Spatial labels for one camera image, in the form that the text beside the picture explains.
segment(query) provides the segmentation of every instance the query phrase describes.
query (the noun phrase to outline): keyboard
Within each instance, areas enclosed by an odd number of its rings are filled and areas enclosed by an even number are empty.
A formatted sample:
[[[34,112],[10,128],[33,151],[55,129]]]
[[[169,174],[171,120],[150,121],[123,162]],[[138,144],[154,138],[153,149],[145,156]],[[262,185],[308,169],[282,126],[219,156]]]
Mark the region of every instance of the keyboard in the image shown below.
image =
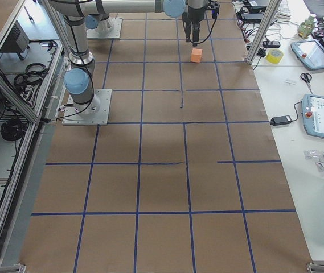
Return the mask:
[[[276,17],[286,18],[286,19],[291,18],[291,11],[289,10],[288,0],[281,1]]]

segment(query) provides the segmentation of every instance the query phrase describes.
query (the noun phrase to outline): power adapter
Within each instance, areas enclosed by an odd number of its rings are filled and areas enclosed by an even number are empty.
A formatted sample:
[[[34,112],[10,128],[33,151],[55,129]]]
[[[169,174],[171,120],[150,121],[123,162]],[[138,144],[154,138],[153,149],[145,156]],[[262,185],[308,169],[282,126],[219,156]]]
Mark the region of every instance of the power adapter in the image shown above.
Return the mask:
[[[279,125],[290,124],[291,122],[293,122],[293,120],[289,115],[282,115],[280,117],[272,118],[269,124],[272,126],[279,126]]]
[[[281,46],[280,42],[271,42],[271,41],[263,41],[262,42],[264,48],[279,48]]]
[[[265,57],[265,50],[262,48],[258,49],[257,56]]]
[[[238,19],[242,20],[244,24],[259,24],[263,16],[263,13],[240,13]]]

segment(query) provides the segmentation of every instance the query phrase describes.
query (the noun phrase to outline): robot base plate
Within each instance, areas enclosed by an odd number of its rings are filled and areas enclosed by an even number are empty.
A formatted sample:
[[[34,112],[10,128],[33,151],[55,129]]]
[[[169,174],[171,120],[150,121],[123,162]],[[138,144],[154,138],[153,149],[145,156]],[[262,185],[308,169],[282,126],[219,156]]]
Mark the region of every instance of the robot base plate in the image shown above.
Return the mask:
[[[99,109],[87,115],[73,115],[69,118],[64,118],[62,124],[65,126],[107,125],[110,112],[111,93],[111,89],[95,89],[95,96],[98,96],[100,100]],[[67,103],[73,103],[71,96],[69,96]],[[64,112],[64,116],[75,113],[75,108],[69,107]]]
[[[122,19],[116,17],[110,18],[110,20],[112,20],[114,24],[113,30],[105,33],[99,33],[96,30],[87,30],[87,38],[89,40],[120,39]]]

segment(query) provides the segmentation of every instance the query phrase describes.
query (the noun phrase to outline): bottle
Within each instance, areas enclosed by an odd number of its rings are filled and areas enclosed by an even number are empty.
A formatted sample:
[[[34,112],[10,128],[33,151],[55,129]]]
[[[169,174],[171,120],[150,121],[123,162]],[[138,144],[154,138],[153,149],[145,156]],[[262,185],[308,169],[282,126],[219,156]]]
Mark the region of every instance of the bottle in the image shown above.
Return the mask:
[[[316,14],[310,14],[310,16],[298,27],[298,36],[303,39],[307,39],[314,30],[316,21]]]

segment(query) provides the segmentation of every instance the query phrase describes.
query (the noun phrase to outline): grid of blue tape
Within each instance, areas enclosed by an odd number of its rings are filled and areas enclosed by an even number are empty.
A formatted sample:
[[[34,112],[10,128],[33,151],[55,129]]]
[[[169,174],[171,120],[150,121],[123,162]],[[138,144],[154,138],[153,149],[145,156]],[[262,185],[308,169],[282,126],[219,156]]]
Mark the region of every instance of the grid of blue tape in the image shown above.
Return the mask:
[[[196,261],[195,261],[195,251],[194,251],[194,232],[193,232],[193,223],[192,223],[192,217],[195,214],[228,214],[228,213],[241,213],[243,215],[243,220],[244,220],[244,226],[245,226],[245,232],[246,232],[246,237],[248,241],[248,247],[249,247],[249,253],[251,257],[251,263],[252,263],[252,268],[253,272],[257,273],[256,271],[256,266],[255,266],[255,260],[254,260],[254,255],[253,255],[253,250],[252,250],[252,245],[251,245],[251,239],[249,236],[249,229],[248,229],[248,223],[246,219],[246,214],[248,213],[285,213],[285,212],[295,212],[295,209],[266,209],[266,210],[245,210],[244,209],[244,202],[243,202],[243,195],[241,193],[241,188],[240,188],[240,182],[239,182],[239,176],[237,173],[237,168],[236,165],[238,163],[278,163],[281,162],[280,160],[235,160],[234,156],[234,150],[233,150],[233,144],[232,144],[232,138],[229,130],[229,124],[232,123],[267,123],[268,121],[228,121],[227,117],[227,112],[225,109],[225,102],[223,98],[223,92],[228,91],[228,90],[234,90],[234,91],[244,91],[244,90],[257,90],[257,89],[223,89],[221,82],[220,82],[220,77],[219,77],[219,71],[218,71],[218,63],[240,63],[241,61],[229,61],[229,62],[219,62],[219,61],[210,61],[210,62],[204,62],[204,63],[213,63],[215,64],[215,70],[217,73],[217,78],[218,78],[218,84],[219,84],[219,89],[209,89],[209,90],[200,90],[200,89],[193,89],[193,90],[186,90],[186,91],[218,91],[220,92],[220,96],[222,99],[222,105],[223,105],[223,110],[224,110],[224,117],[225,121],[224,122],[143,122],[143,99],[144,99],[144,92],[148,91],[155,91],[155,90],[146,90],[144,89],[144,82],[145,82],[145,65],[146,63],[159,63],[159,62],[146,62],[146,32],[147,32],[147,22],[149,20],[161,20],[161,19],[148,19],[147,20],[147,15],[145,15],[145,37],[144,39],[124,39],[124,40],[143,40],[144,41],[144,60],[143,62],[118,62],[118,63],[143,63],[143,82],[142,82],[142,89],[141,90],[113,90],[113,91],[141,91],[141,121],[140,122],[110,122],[110,124],[139,124],[140,125],[140,141],[139,141],[139,154],[138,154],[138,162],[119,162],[119,163],[109,163],[109,162],[95,162],[95,151],[97,147],[97,138],[99,135],[99,132],[101,130],[100,126],[97,127],[96,130],[96,136],[95,136],[95,142],[93,145],[93,152],[92,152],[92,158],[91,162],[68,162],[68,163],[47,163],[48,166],[58,166],[58,165],[89,165],[90,166],[90,171],[89,171],[89,178],[88,178],[88,184],[87,184],[87,191],[86,191],[86,196],[85,196],[85,202],[84,202],[84,208],[82,212],[67,212],[67,213],[33,213],[32,216],[69,216],[69,215],[77,215],[77,216],[82,216],[81,220],[81,228],[80,228],[80,233],[79,233],[79,239],[78,239],[78,244],[77,244],[77,252],[76,252],[76,257],[75,257],[75,264],[73,268],[73,273],[76,273],[77,271],[77,264],[79,260],[79,253],[80,253],[80,246],[82,243],[82,235],[83,235],[83,228],[84,228],[84,221],[85,221],[85,216],[87,215],[135,215],[136,216],[136,223],[135,223],[135,247],[134,247],[134,273],[137,273],[137,256],[138,256],[138,223],[139,223],[139,215],[156,215],[156,214],[188,214],[190,218],[190,235],[191,235],[191,255],[192,255],[192,266],[193,266],[193,271],[196,273]],[[208,30],[210,30],[210,24],[209,20],[207,20],[207,25],[208,25]],[[179,64],[179,70],[180,70],[180,81],[181,81],[181,107],[183,107],[183,82],[182,82],[182,67],[181,65],[183,63],[188,63],[188,62],[182,62],[181,61],[181,55],[180,55],[180,46],[179,42],[184,39],[181,39],[178,36],[178,24],[176,24],[177,27],[177,42],[178,42],[178,62],[163,62],[163,63],[178,63]],[[209,38],[209,42],[211,43],[212,47],[212,54],[214,56],[214,60],[216,60],[215,57],[215,51],[214,51],[214,44],[213,40],[227,40],[227,39],[235,39],[235,38],[222,38],[222,39],[217,39],[217,38]],[[108,73],[108,68],[110,63],[115,63],[115,62],[110,62],[110,56],[112,53],[112,46],[113,46],[113,41],[111,42],[110,45],[110,51],[109,51],[109,56],[108,56],[108,61],[107,62],[98,62],[98,63],[105,63],[106,64],[106,72],[105,72],[105,77],[104,77],[104,82],[103,82],[103,88],[105,86],[105,81]],[[235,170],[235,176],[236,176],[236,183],[237,183],[237,188],[238,188],[238,193],[239,193],[239,199],[240,199],[240,205],[241,205],[241,210],[216,210],[216,211],[193,211],[192,206],[191,206],[191,190],[190,190],[190,181],[189,181],[189,169],[188,169],[188,153],[187,153],[187,130],[186,130],[186,125],[187,124],[214,124],[214,123],[222,123],[226,124],[227,126],[227,132],[228,132],[228,140],[229,140],[229,145],[230,145],[230,150],[232,154],[232,160],[224,160],[224,161],[218,161],[217,163],[224,164],[224,163],[231,163],[234,166]],[[141,162],[141,146],[142,146],[142,128],[143,125],[145,124],[181,124],[183,125],[183,135],[184,135],[184,152],[185,152],[185,162],[171,162],[171,163],[148,163],[148,162]],[[93,166],[95,165],[123,165],[123,164],[133,164],[133,165],[138,165],[138,176],[137,176],[137,202],[136,202],[136,211],[135,212],[87,212],[87,202],[88,202],[88,195],[89,195],[89,188],[91,184],[91,177],[92,177],[92,171],[93,171]],[[140,212],[139,211],[139,193],[140,193],[140,169],[142,165],[173,165],[173,164],[185,164],[186,165],[186,177],[187,177],[187,193],[188,193],[188,211],[185,212]]]

